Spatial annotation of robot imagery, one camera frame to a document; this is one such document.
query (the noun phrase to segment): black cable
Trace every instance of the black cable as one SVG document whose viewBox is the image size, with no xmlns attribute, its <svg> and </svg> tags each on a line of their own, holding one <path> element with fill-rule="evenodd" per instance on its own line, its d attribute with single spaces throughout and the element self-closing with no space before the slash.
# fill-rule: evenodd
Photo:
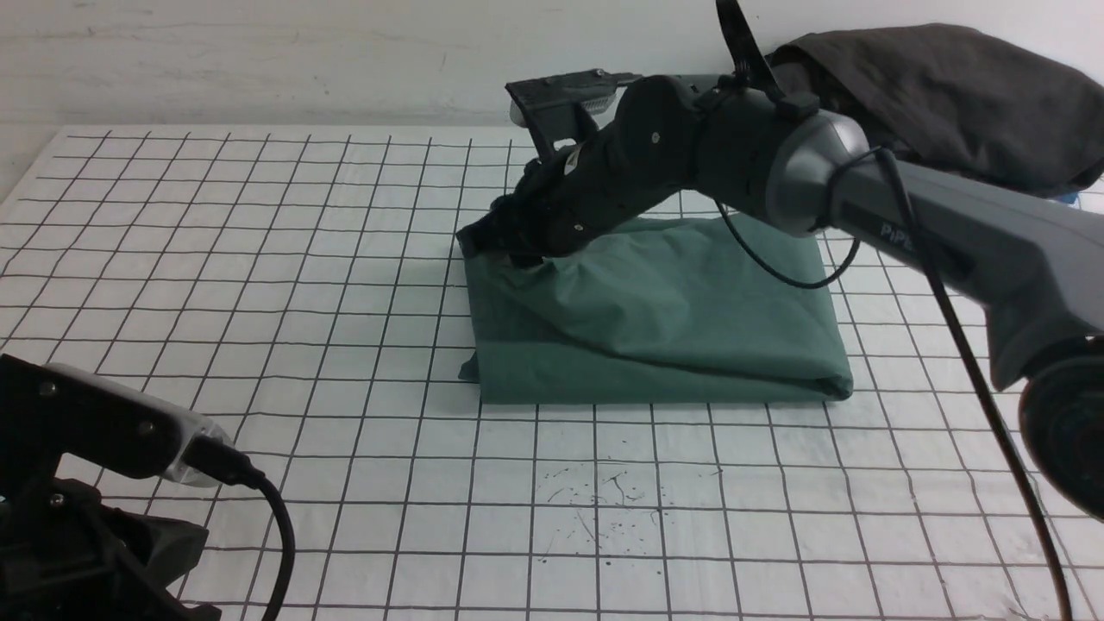
<svg viewBox="0 0 1104 621">
<path fill-rule="evenodd" d="M 284 598 L 291 585 L 291 572 L 295 569 L 295 529 L 291 527 L 291 516 L 287 513 L 287 504 L 280 497 L 279 490 L 268 481 L 265 473 L 250 462 L 248 455 L 213 438 L 193 439 L 184 451 L 183 461 L 225 485 L 245 485 L 257 490 L 268 501 L 268 506 L 272 507 L 273 516 L 276 518 L 276 528 L 279 530 L 280 559 L 273 592 L 261 620 L 276 621 L 280 609 L 284 608 Z"/>
<path fill-rule="evenodd" d="M 832 192 L 836 190 L 836 185 L 843 177 L 843 173 L 854 168 L 859 164 L 861 164 L 862 160 L 867 159 L 878 150 L 879 148 L 871 149 L 862 154 L 861 156 L 852 159 L 851 161 L 845 164 L 843 166 L 840 166 L 832 172 L 831 177 L 828 179 L 828 185 L 826 186 L 825 196 L 827 196 L 828 199 L 825 204 L 825 212 L 828 212 L 831 208 Z M 729 211 L 724 209 L 724 206 L 721 204 L 721 201 L 714 200 L 713 203 L 716 204 L 716 210 L 721 212 L 721 218 L 724 219 L 724 225 L 729 228 L 729 232 L 732 233 L 732 238 L 736 240 L 736 243 L 740 244 L 740 248 L 744 249 L 744 252 L 747 253 L 747 256 L 751 256 L 752 261 L 754 261 L 756 265 L 762 267 L 764 272 L 771 274 L 778 281 L 782 281 L 783 283 L 792 287 L 797 287 L 803 290 L 817 290 L 835 283 L 836 281 L 839 280 L 840 276 L 843 275 L 843 272 L 847 272 L 847 269 L 851 266 L 851 263 L 854 262 L 854 257 L 859 254 L 859 246 L 862 245 L 859 240 L 852 241 L 851 249 L 847 252 L 847 256 L 843 257 L 843 262 L 839 264 L 839 267 L 835 272 L 829 274 L 828 277 L 824 278 L 822 281 L 817 281 L 815 283 L 803 283 L 800 281 L 795 281 L 794 278 L 790 278 L 789 276 L 786 276 L 785 274 L 778 272 L 777 270 L 772 267 L 766 261 L 764 261 L 762 256 L 756 254 L 755 251 L 753 251 L 751 246 L 747 245 L 747 242 L 744 241 L 744 238 L 740 235 L 740 232 L 736 231 L 736 227 L 732 223 L 732 219 L 729 218 Z"/>
<path fill-rule="evenodd" d="M 771 274 L 775 278 L 786 283 L 792 287 L 804 288 L 804 290 L 815 290 L 815 288 L 826 287 L 835 283 L 837 280 L 839 280 L 839 277 L 843 275 L 843 272 L 846 272 L 847 269 L 851 266 L 851 263 L 854 261 L 856 255 L 859 254 L 859 245 L 860 245 L 859 240 L 854 240 L 854 242 L 851 243 L 851 251 L 847 253 L 847 259 L 845 259 L 843 263 L 840 264 L 839 269 L 832 272 L 827 278 L 822 281 L 817 281 L 815 283 L 803 283 L 800 281 L 795 281 L 794 278 L 790 278 L 789 276 L 778 272 L 777 270 L 772 267 L 766 261 L 763 261 L 763 257 L 761 257 L 758 254 L 755 254 L 755 251 L 747 245 L 747 242 L 745 242 L 742 236 L 740 236 L 740 233 L 736 231 L 736 228 L 732 224 L 732 219 L 729 218 L 729 211 L 724 209 L 724 206 L 721 204 L 721 201 L 714 200 L 713 202 L 716 203 L 716 209 L 721 212 L 721 218 L 724 219 L 724 224 L 729 228 L 729 232 L 732 233 L 732 236 L 736 240 L 736 243 L 740 244 L 740 248 L 744 249 L 744 252 L 747 253 L 747 256 L 751 256 L 752 261 L 754 261 L 760 267 L 762 267 L 764 272 Z"/>
<path fill-rule="evenodd" d="M 1071 621 L 1073 619 L 1073 607 L 1070 602 L 1070 588 L 1065 581 L 1065 573 L 1062 571 L 1062 561 L 1059 559 L 1058 549 L 1054 547 L 1054 540 L 1050 535 L 1050 529 L 1047 527 L 1047 518 L 1042 513 L 1039 498 L 1036 496 L 1034 490 L 1031 487 L 1031 481 L 1028 478 L 1027 467 L 1023 465 L 1023 461 L 1016 451 L 1016 444 L 1012 442 L 1012 439 L 1008 433 L 1008 429 L 1005 427 L 1005 420 L 1000 417 L 1000 410 L 997 408 L 997 403 L 992 399 L 992 393 L 989 391 L 989 385 L 985 381 L 981 367 L 978 365 L 977 358 L 974 356 L 974 351 L 969 346 L 969 341 L 966 339 L 966 333 L 963 330 L 962 323 L 958 320 L 958 314 L 955 313 L 955 308 L 951 304 L 951 297 L 947 295 L 946 285 L 943 283 L 943 277 L 940 275 L 940 271 L 935 266 L 935 261 L 932 259 L 932 252 L 927 248 L 927 242 L 922 233 L 923 228 L 921 227 L 920 219 L 916 217 L 916 212 L 912 208 L 912 200 L 909 198 L 909 192 L 904 189 L 904 181 L 901 179 L 901 170 L 898 168 L 896 158 L 893 157 L 893 152 L 884 147 L 877 147 L 837 169 L 831 179 L 828 181 L 827 193 L 829 206 L 832 190 L 835 189 L 836 182 L 842 177 L 842 173 L 850 170 L 859 162 L 866 160 L 871 155 L 873 155 L 878 160 L 878 165 L 881 168 L 882 173 L 885 176 L 890 188 L 893 190 L 894 199 L 896 199 L 898 208 L 901 211 L 901 220 L 909 232 L 909 238 L 912 240 L 912 245 L 916 251 L 916 257 L 920 260 L 924 276 L 927 278 L 928 285 L 932 287 L 932 294 L 935 296 L 935 302 L 938 304 L 940 310 L 943 313 L 943 318 L 947 322 L 947 328 L 951 330 L 951 337 L 954 339 L 955 346 L 958 348 L 958 356 L 962 358 L 963 365 L 966 367 L 966 375 L 969 376 L 970 383 L 974 387 L 974 392 L 977 394 L 978 402 L 981 404 L 981 411 L 985 412 L 985 418 L 989 421 L 989 429 L 992 430 L 992 434 L 997 438 L 997 444 L 1000 446 L 1000 452 L 1005 455 L 1005 461 L 1008 462 L 1008 467 L 1011 470 L 1012 477 L 1016 480 L 1016 486 L 1019 488 L 1020 495 L 1023 497 L 1023 504 L 1027 505 L 1028 513 L 1031 516 L 1031 524 L 1034 526 L 1036 535 L 1039 537 L 1039 543 L 1042 545 L 1043 556 L 1047 559 L 1047 567 L 1050 569 L 1051 578 L 1054 581 L 1054 591 L 1058 594 L 1058 606 L 1061 619 L 1062 621 Z M 777 270 L 767 265 L 762 257 L 755 254 L 747 246 L 747 243 L 743 240 L 743 238 L 740 236 L 736 228 L 732 225 L 732 221 L 729 219 L 729 213 L 724 209 L 724 206 L 722 206 L 720 201 L 714 202 L 716 202 L 716 208 L 720 210 L 725 224 L 728 224 L 729 231 L 732 232 L 732 236 L 735 238 L 736 243 L 744 249 L 744 252 L 746 252 L 760 267 L 787 285 L 803 290 L 813 290 L 826 286 L 839 278 L 843 271 L 851 266 L 851 262 L 854 261 L 854 255 L 859 251 L 859 240 L 854 240 L 854 243 L 851 244 L 851 251 L 848 252 L 847 259 L 843 260 L 843 263 L 841 263 L 839 269 L 832 272 L 832 274 L 824 281 L 817 283 L 802 283 L 795 281 L 778 273 Z"/>
<path fill-rule="evenodd" d="M 1031 487 L 1031 481 L 1028 478 L 1027 467 L 1025 467 L 1023 461 L 1016 451 L 1016 444 L 1012 443 L 1008 429 L 1005 427 L 1005 421 L 1000 417 L 1000 410 L 997 408 L 997 403 L 992 399 L 989 386 L 986 383 L 985 376 L 981 373 L 981 367 L 978 365 L 977 358 L 974 356 L 969 341 L 966 339 L 966 333 L 963 330 L 962 323 L 958 320 L 958 315 L 955 313 L 955 308 L 951 304 L 951 297 L 947 295 L 946 286 L 943 284 L 943 278 L 935 266 L 935 261 L 932 259 L 932 252 L 927 248 L 927 242 L 924 239 L 923 228 L 921 227 L 916 212 L 912 208 L 912 200 L 909 198 L 909 192 L 904 189 L 904 181 L 901 179 L 901 170 L 898 168 L 896 158 L 893 157 L 893 154 L 890 150 L 883 148 L 875 149 L 874 157 L 878 159 L 882 173 L 885 176 L 887 181 L 889 181 L 890 187 L 893 190 L 898 207 L 901 211 L 901 219 L 903 220 L 905 229 L 909 232 L 909 236 L 912 240 L 912 245 L 916 250 L 916 256 L 923 267 L 924 275 L 927 277 L 927 283 L 932 287 L 932 294 L 935 296 L 935 301 L 940 305 L 940 310 L 943 312 L 943 317 L 947 322 L 947 328 L 951 330 L 951 337 L 954 339 L 955 346 L 958 348 L 958 355 L 962 357 L 963 365 L 966 367 L 966 373 L 969 376 L 970 383 L 974 385 L 974 392 L 977 394 L 977 399 L 981 404 L 985 418 L 989 421 L 989 429 L 992 430 L 994 435 L 997 438 L 997 444 L 1000 445 L 1000 452 L 1004 453 L 1005 460 L 1008 462 L 1008 466 L 1012 471 L 1012 477 L 1016 478 L 1016 486 L 1019 487 L 1020 495 L 1023 496 L 1023 504 L 1027 505 L 1028 513 L 1031 515 L 1031 523 L 1034 525 L 1036 535 L 1039 537 L 1039 543 L 1042 545 L 1043 556 L 1047 558 L 1047 567 L 1050 569 L 1051 578 L 1054 581 L 1054 591 L 1058 594 L 1058 604 L 1061 618 L 1063 621 L 1070 621 L 1073 619 L 1073 607 L 1070 602 L 1070 589 L 1065 581 L 1065 573 L 1062 571 L 1062 562 L 1058 557 L 1058 550 L 1054 547 L 1054 540 L 1051 538 L 1050 529 L 1047 527 L 1047 518 L 1042 513 L 1039 498 L 1036 497 L 1034 490 Z"/>
<path fill-rule="evenodd" d="M 279 531 L 279 569 L 276 570 L 276 581 L 273 583 L 272 596 L 268 597 L 268 606 L 265 607 L 265 613 L 261 618 L 262 621 L 276 621 L 280 608 L 284 607 L 287 589 L 291 586 L 291 572 L 295 569 L 295 529 L 291 527 L 291 516 L 287 513 L 287 505 L 272 481 L 262 476 L 256 482 L 254 490 L 258 490 L 268 501 L 268 506 L 272 507 L 273 516 L 276 518 L 276 528 Z"/>
</svg>

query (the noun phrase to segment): white wall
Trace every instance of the white wall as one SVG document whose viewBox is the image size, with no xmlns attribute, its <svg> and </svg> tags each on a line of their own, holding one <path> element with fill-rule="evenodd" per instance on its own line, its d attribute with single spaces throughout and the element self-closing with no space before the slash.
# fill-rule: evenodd
<svg viewBox="0 0 1104 621">
<path fill-rule="evenodd" d="M 712 0 L 2 0 L 3 123 L 500 123 L 507 81 L 729 67 Z M 764 48 L 944 21 L 1104 82 L 1102 0 L 743 0 Z"/>
</svg>

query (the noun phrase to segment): table surface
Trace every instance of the table surface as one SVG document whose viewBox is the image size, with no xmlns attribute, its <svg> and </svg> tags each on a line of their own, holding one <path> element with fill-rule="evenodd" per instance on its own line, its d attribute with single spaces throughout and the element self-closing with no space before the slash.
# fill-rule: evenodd
<svg viewBox="0 0 1104 621">
<path fill-rule="evenodd" d="M 1055 614 L 923 277 L 869 249 L 832 285 L 846 402 L 481 406 L 452 233 L 533 155 L 505 128 L 63 128 L 0 208 L 0 345 L 214 417 L 294 517 L 282 619 Z M 683 192 L 652 215 L 712 210 Z M 831 266 L 849 242 L 819 243 Z M 61 475 L 205 525 L 172 592 L 259 619 L 279 537 L 257 494 Z M 1100 619 L 1104 525 L 1034 478 Z"/>
</svg>

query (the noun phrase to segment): green cloth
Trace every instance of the green cloth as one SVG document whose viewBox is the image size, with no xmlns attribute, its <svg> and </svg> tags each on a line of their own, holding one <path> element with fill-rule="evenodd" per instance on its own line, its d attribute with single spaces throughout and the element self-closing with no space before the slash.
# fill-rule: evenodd
<svg viewBox="0 0 1104 621">
<path fill-rule="evenodd" d="M 767 263 L 825 276 L 817 243 L 746 217 Z M 827 290 L 774 280 L 722 220 L 631 221 L 565 259 L 518 270 L 466 261 L 485 403 L 826 401 L 851 393 Z"/>
</svg>

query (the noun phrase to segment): cloth fold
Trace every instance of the cloth fold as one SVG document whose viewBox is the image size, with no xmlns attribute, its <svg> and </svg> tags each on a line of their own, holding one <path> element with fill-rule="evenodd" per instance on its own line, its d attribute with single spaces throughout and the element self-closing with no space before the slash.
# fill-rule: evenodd
<svg viewBox="0 0 1104 621">
<path fill-rule="evenodd" d="M 798 280 L 825 270 L 815 240 L 735 217 Z M 830 294 L 764 273 L 720 220 L 638 219 L 584 251 L 516 270 L 466 262 L 485 403 L 845 399 L 851 375 Z"/>
</svg>

